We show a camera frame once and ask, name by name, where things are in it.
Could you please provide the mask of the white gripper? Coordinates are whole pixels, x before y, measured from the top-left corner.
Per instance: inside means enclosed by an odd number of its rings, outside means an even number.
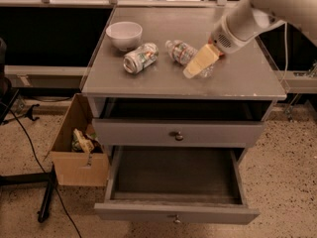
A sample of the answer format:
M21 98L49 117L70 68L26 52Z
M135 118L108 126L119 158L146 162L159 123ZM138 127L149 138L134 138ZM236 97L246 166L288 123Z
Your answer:
M259 32L260 27L254 20L251 22L230 23L221 18L210 34L213 44L203 46L183 71L187 78L193 78L204 69L215 63L221 52L232 54L248 44Z

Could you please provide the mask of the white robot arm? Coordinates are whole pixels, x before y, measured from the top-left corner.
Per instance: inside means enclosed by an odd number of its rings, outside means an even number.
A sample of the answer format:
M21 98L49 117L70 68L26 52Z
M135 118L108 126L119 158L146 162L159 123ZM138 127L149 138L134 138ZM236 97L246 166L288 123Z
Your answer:
M193 78L221 55L232 54L259 34L288 23L317 45L317 0L240 0L214 25L209 42L183 71Z

